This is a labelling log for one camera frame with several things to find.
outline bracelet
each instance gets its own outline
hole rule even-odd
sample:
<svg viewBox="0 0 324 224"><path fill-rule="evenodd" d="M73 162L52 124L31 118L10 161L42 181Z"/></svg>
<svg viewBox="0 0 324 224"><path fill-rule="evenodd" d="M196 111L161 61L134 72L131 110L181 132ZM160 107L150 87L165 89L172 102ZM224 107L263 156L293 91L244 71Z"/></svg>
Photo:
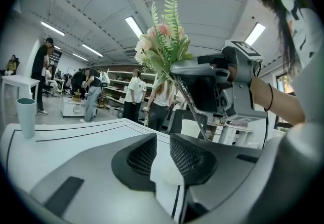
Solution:
<svg viewBox="0 0 324 224"><path fill-rule="evenodd" d="M271 109L271 106L272 106L272 102L273 102L273 90L272 90L272 86L271 84L268 84L270 86L270 90L271 90L271 103L270 103L270 106L268 109L266 109L266 111L270 110Z"/></svg>

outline ceiling light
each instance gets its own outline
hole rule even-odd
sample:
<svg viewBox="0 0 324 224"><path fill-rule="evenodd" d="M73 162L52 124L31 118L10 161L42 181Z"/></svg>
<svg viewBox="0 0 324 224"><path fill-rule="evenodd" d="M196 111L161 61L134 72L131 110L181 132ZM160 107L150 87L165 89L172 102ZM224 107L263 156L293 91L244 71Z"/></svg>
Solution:
<svg viewBox="0 0 324 224"><path fill-rule="evenodd" d="M94 51L92 48L86 46L85 44L82 44L82 46L86 49L89 49L91 52L94 52L96 55L100 56L100 57L103 57L102 54L98 53L97 51Z"/></svg>
<svg viewBox="0 0 324 224"><path fill-rule="evenodd" d="M245 42L250 46L253 45L264 30L265 26L262 26L259 22L257 22Z"/></svg>
<svg viewBox="0 0 324 224"><path fill-rule="evenodd" d="M87 61L87 59L85 59L85 58L83 58L83 57L80 57L80 56L78 56L78 55L76 55L76 54L74 54L74 53L73 53L73 56L76 56L76 57L78 57L78 58L80 58L80 59L82 59L82 60L84 60L84 61Z"/></svg>
<svg viewBox="0 0 324 224"><path fill-rule="evenodd" d="M143 31L141 31L141 29L137 25L136 21L134 20L134 18L131 16L131 17L126 18L125 20L126 20L127 24L132 28L132 30L136 34L136 36L138 38L140 38L140 35L143 34Z"/></svg>
<svg viewBox="0 0 324 224"><path fill-rule="evenodd" d="M55 31L56 33L59 33L60 35L65 35L65 33L59 31L58 29L56 28L53 28L52 26L50 26L49 24L46 24L45 22L42 21L42 25L51 29L52 31Z"/></svg>

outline ceiling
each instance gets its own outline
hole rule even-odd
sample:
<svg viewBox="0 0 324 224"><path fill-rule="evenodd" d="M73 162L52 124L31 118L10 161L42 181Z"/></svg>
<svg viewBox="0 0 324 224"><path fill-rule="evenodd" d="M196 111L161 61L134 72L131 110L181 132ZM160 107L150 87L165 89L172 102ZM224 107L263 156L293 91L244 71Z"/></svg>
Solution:
<svg viewBox="0 0 324 224"><path fill-rule="evenodd" d="M20 0L20 7L22 14L35 23L40 25L44 21L66 33L61 36L42 27L63 53L73 52L93 65L109 65L136 63L134 48L138 38L125 18L133 16L146 32L152 26L153 1L158 13L163 13L164 0ZM273 34L276 31L273 15L257 0L177 1L180 21L191 39L189 52L195 56L220 52L225 40L232 36L244 40L256 21L267 27L254 46L266 58L264 64L277 56L273 50L261 50L276 42L277 33ZM82 44L104 56L98 57Z"/></svg>

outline white cart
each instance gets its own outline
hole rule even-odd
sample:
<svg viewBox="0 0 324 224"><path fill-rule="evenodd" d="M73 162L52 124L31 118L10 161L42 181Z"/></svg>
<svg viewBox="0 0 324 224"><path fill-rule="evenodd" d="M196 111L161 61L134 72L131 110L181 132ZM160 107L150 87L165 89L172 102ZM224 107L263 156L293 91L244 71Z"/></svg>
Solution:
<svg viewBox="0 0 324 224"><path fill-rule="evenodd" d="M97 104L94 105L93 116L97 112ZM63 117L84 117L86 111L86 101L74 101L72 98L63 97L62 115Z"/></svg>

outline flower bouquet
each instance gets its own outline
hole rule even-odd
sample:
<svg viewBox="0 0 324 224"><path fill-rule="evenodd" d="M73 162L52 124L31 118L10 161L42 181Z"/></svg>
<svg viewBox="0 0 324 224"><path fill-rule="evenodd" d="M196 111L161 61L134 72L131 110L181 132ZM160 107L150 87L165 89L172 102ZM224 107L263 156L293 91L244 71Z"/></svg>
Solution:
<svg viewBox="0 0 324 224"><path fill-rule="evenodd" d="M161 15L159 21L155 2L152 4L152 18L154 26L149 28L147 34L140 36L135 50L135 59L159 74L158 85L171 80L170 66L176 61L192 58L188 53L190 40L184 34L178 14L178 3L176 0L165 0L166 14Z"/></svg>

